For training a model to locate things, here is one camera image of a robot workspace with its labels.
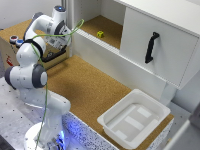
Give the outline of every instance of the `empty white tray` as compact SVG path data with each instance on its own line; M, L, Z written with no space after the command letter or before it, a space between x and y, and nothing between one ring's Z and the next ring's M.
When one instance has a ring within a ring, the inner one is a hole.
M136 149L169 113L169 108L135 89L97 120L122 147Z

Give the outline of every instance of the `yellow object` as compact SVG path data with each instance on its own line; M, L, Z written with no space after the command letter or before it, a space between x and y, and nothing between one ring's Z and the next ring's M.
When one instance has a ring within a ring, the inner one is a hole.
M99 31L99 32L97 32L97 36L100 37L100 38L102 38L102 37L104 36L103 31Z

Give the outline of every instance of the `green cable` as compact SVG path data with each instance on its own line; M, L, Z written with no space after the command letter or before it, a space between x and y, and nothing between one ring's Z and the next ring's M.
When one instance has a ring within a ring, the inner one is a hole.
M82 27L83 23L84 23L84 20L81 19L81 20L78 22L78 24L75 26L74 30L72 30L72 32L71 32L70 34L65 34L65 35L39 34L39 35L34 36L32 39L35 39L36 37L41 37L41 36L52 36L52 37L55 37L55 36L56 36L56 37L62 37L62 36L70 35L69 39L67 40L67 44L68 44L68 42L69 42L69 40L71 39L72 35ZM31 46L32 46L34 52L36 53L36 55L38 56L40 63L41 63L42 66L44 67L43 62L42 62L42 60L41 60L41 58L40 58L40 55L38 54L38 52L36 51L36 49L35 49L35 47L34 47L34 45L33 45L32 43L31 43ZM41 134L41 131L42 131L42 125L43 125L43 123L44 123L44 119L45 119L45 116L46 116L46 109L47 109L47 92L48 92L48 86L47 86L47 84L46 84L45 109L44 109L44 115L43 115L42 124L41 124L40 131L39 131L39 135L38 135L38 138L37 138L37 143L36 143L35 150L37 149L37 146L38 146L38 142L39 142L39 139L40 139L40 134Z

